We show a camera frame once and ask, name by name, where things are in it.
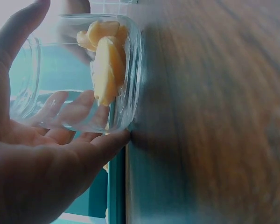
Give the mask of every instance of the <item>wooden table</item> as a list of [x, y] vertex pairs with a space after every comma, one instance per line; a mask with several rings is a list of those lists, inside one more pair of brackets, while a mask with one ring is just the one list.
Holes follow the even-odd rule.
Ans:
[[280, 0], [139, 0], [129, 224], [280, 224]]

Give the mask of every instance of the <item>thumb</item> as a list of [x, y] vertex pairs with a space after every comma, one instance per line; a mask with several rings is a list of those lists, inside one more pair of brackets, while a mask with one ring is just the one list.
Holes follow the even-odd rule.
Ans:
[[12, 15], [0, 30], [0, 50], [10, 56], [4, 62], [11, 66], [28, 36], [41, 24], [48, 12], [50, 0], [36, 0], [26, 8]]

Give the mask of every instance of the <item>fruit piece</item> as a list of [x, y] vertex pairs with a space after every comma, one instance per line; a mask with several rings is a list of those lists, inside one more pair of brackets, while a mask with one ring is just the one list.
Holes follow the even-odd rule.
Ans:
[[125, 81], [126, 54], [116, 37], [105, 37], [109, 42], [110, 66], [113, 70], [116, 86], [122, 86]]
[[119, 26], [120, 24], [117, 21], [95, 21], [90, 24], [86, 35], [90, 42], [95, 45], [105, 36], [115, 36], [118, 32]]
[[115, 47], [120, 55], [123, 65], [126, 66], [126, 53], [125, 53], [124, 48], [120, 44], [119, 40], [114, 36], [109, 36], [108, 38], [115, 45]]
[[99, 105], [108, 106], [118, 95], [118, 88], [125, 80], [126, 68], [113, 43], [116, 41], [116, 38], [103, 37], [98, 42], [93, 62], [92, 82], [94, 96]]
[[127, 39], [127, 28], [126, 26], [120, 26], [115, 37], [119, 40], [121, 45], [124, 45]]
[[86, 36], [85, 30], [82, 30], [77, 33], [77, 42], [78, 45], [82, 48], [86, 48], [92, 52], [95, 52], [97, 50], [97, 48], [90, 43], [88, 37]]

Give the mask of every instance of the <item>wood grain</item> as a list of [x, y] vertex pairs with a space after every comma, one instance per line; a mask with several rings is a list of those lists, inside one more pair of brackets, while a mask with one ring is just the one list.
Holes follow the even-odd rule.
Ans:
[[139, 0], [129, 224], [280, 224], [280, 0]]

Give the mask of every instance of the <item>glass jar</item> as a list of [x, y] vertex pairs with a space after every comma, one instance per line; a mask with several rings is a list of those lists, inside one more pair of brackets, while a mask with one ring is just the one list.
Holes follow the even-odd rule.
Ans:
[[[98, 105], [91, 79], [95, 53], [80, 47], [77, 33], [94, 21], [118, 21], [128, 29], [124, 45], [126, 73], [118, 96]], [[31, 35], [10, 70], [10, 117], [35, 127], [65, 127], [75, 131], [112, 133], [133, 120], [142, 63], [141, 34], [125, 16], [61, 15], [50, 38]]]

